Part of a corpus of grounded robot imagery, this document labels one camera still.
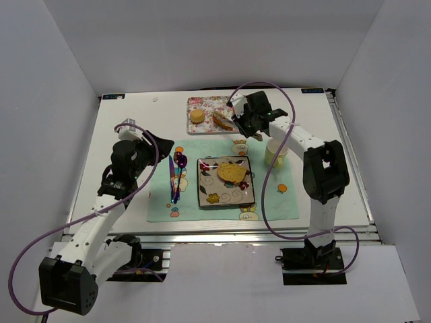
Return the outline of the yellow bread slice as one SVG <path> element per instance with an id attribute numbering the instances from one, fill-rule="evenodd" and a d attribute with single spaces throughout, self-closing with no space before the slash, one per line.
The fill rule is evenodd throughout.
<path id="1" fill-rule="evenodd" d="M 234 184 L 242 182 L 246 173 L 247 169 L 237 164 L 222 163 L 217 168 L 217 174 L 223 181 Z"/>

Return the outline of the black table label left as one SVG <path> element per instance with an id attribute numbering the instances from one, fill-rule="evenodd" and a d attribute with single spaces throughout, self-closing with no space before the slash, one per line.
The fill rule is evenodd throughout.
<path id="1" fill-rule="evenodd" d="M 125 98 L 125 94 L 104 94 L 102 96 L 103 100 L 123 100 Z"/>

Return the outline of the mint green cartoon placemat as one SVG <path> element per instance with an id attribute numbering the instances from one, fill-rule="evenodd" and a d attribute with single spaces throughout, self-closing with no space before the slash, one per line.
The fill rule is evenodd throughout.
<path id="1" fill-rule="evenodd" d="M 149 188 L 147 220 L 150 223 L 173 221 L 241 220 L 260 221 L 262 212 L 270 221 L 297 219 L 298 203 L 294 179 L 288 161 L 282 168 L 273 169 L 267 183 L 268 165 L 264 160 L 266 143 L 254 139 L 237 140 L 182 140 L 173 151 L 181 151 L 188 158 L 180 181 L 180 196 L 171 202 L 170 174 L 167 160 L 159 163 Z M 237 207 L 200 208 L 197 193 L 197 160 L 207 157 L 247 156 L 250 159 L 255 190 L 255 203 Z M 175 169 L 177 192 L 179 169 Z"/>

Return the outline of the orange-brown bread slice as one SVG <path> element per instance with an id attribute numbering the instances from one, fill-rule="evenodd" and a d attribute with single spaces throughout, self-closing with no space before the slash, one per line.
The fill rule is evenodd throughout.
<path id="1" fill-rule="evenodd" d="M 238 128 L 236 125 L 227 117 L 225 117 L 223 114 L 219 113 L 218 111 L 214 111 L 212 113 L 213 122 L 224 129 L 225 131 L 237 131 Z"/>

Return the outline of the floral rectangular tray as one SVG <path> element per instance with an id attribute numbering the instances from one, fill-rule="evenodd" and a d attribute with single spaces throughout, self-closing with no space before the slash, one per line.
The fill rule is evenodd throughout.
<path id="1" fill-rule="evenodd" d="M 239 134 L 238 129 L 224 129 L 213 121 L 213 113 L 219 112 L 227 119 L 234 115 L 233 108 L 226 105 L 228 96 L 200 96 L 187 99 L 187 133 L 190 135 L 215 135 L 232 133 Z M 195 123 L 192 121 L 192 113 L 199 111 L 203 113 L 203 121 Z"/>

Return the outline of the black table label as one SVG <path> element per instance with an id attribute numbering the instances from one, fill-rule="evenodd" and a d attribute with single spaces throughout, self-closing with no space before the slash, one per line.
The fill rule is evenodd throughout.
<path id="1" fill-rule="evenodd" d="M 325 93 L 324 89 L 319 88 L 319 87 L 301 88 L 301 92 L 303 94 L 323 94 L 323 93 Z"/>
<path id="2" fill-rule="evenodd" d="M 104 94 L 102 96 L 103 100 L 123 100 L 125 98 L 125 94 Z"/>

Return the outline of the purple spoon back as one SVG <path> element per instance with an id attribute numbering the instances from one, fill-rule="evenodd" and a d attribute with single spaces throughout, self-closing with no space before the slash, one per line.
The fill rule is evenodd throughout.
<path id="1" fill-rule="evenodd" d="M 174 153 L 174 162 L 177 164 L 177 166 L 180 165 L 182 152 L 181 151 L 175 151 Z"/>

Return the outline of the purple spoon front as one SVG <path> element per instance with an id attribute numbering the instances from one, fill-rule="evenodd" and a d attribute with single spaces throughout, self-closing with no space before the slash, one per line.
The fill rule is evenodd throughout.
<path id="1" fill-rule="evenodd" d="M 186 168 L 187 166 L 187 162 L 188 162 L 188 158 L 186 155 L 181 154 L 178 155 L 178 159 L 177 159 L 177 165 L 179 168 L 179 175 L 178 175 L 178 184 L 177 184 L 177 192 L 176 192 L 176 200 L 179 199 L 180 196 L 180 181 L 181 181 L 181 176 L 183 174 L 183 170 Z"/>

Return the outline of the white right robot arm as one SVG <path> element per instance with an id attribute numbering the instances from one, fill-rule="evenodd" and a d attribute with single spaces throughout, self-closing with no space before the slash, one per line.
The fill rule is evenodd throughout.
<path id="1" fill-rule="evenodd" d="M 339 141 L 323 141 L 298 125 L 293 101 L 284 96 L 291 106 L 290 114 L 274 110 L 264 91 L 245 96 L 235 92 L 228 105 L 241 135 L 257 139 L 264 133 L 279 143 L 278 151 L 287 147 L 302 160 L 302 183 L 310 197 L 310 224 L 304 243 L 322 256 L 335 249 L 336 208 L 350 183 L 347 162 Z"/>

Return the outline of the aluminium table frame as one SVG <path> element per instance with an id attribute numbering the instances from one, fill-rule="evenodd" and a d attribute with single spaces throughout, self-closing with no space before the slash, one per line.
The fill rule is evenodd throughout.
<path id="1" fill-rule="evenodd" d="M 67 241 L 77 231 L 82 217 L 90 214 L 100 186 L 103 169 L 109 163 L 112 146 L 118 136 L 114 127 L 127 118 L 135 120 L 138 126 L 164 139 L 188 139 L 186 130 L 187 99 L 198 96 L 227 96 L 227 89 L 128 93 L 123 100 L 101 100 L 90 142 L 86 162 L 64 231 Z M 335 238 L 338 246 L 380 246 L 381 240 L 374 225 L 362 179 L 354 160 L 352 145 L 342 123 L 333 96 L 303 94 L 299 89 L 269 89 L 267 96 L 272 106 L 291 112 L 291 106 L 284 96 L 290 97 L 296 111 L 298 124 L 312 135 L 326 141 L 342 143 L 350 183 L 337 206 L 335 224 L 339 227 Z M 169 246 L 175 243 L 208 244 L 279 244 L 281 247 L 299 246 L 299 235 L 306 231 L 310 218 L 310 199 L 302 185 L 302 162 L 294 155 L 289 157 L 293 169 L 294 186 L 300 211 L 298 219 L 263 222 L 247 221 L 179 221 L 150 223 L 147 220 L 149 187 L 133 198 L 125 214 L 114 224 L 113 234 L 139 236 L 145 246 Z"/>

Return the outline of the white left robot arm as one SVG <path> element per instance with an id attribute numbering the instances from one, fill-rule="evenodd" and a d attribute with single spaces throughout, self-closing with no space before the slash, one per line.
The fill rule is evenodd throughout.
<path id="1" fill-rule="evenodd" d="M 138 177 L 166 158 L 174 142 L 131 131 L 120 133 L 119 139 L 112 147 L 92 215 L 55 257 L 40 263 L 40 296 L 46 306 L 84 316 L 105 281 L 121 267 L 142 261 L 140 240 L 130 234 L 115 237 L 105 250 L 101 247 L 135 196 Z"/>

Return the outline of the purple spoon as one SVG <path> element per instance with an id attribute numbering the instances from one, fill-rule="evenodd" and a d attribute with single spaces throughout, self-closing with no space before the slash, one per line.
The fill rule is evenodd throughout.
<path id="1" fill-rule="evenodd" d="M 179 168 L 179 175 L 178 175 L 178 184 L 177 184 L 177 192 L 176 192 L 176 200 L 179 199 L 180 196 L 180 181 L 181 181 L 181 176 L 183 174 L 183 170 L 186 168 L 187 166 L 187 162 L 188 162 L 188 158 L 186 155 L 181 154 L 178 155 L 178 159 L 177 159 L 177 165 Z"/>
<path id="2" fill-rule="evenodd" d="M 181 151 L 175 151 L 174 153 L 174 162 L 177 164 L 177 166 L 180 165 L 182 152 Z"/>

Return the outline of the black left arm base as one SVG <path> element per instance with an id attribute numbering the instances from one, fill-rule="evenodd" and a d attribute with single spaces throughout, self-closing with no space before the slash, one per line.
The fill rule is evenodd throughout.
<path id="1" fill-rule="evenodd" d="M 120 234 L 104 242 L 90 264 L 90 274 L 98 286 L 106 281 L 162 282 L 166 278 L 165 250 L 141 246 L 131 234 Z"/>

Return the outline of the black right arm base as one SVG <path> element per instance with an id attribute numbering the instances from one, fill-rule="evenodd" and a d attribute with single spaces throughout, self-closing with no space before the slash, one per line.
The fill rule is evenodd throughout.
<path id="1" fill-rule="evenodd" d="M 340 248 L 316 262 L 306 253 L 306 248 L 284 248 L 275 256 L 275 261 L 281 264 L 285 286 L 347 284 L 345 273 L 336 275 L 344 269 Z"/>

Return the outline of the light green mug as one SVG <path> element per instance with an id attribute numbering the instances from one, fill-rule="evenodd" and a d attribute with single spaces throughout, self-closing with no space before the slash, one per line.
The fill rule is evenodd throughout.
<path id="1" fill-rule="evenodd" d="M 268 140 L 265 148 L 265 156 L 264 160 L 265 163 L 270 166 L 271 162 L 273 161 L 275 154 L 277 153 L 277 150 L 279 149 L 279 146 L 281 145 L 280 141 L 277 141 L 275 139 Z M 284 166 L 284 160 L 289 152 L 289 148 L 287 145 L 284 145 L 277 155 L 274 165 L 274 168 L 282 168 Z"/>

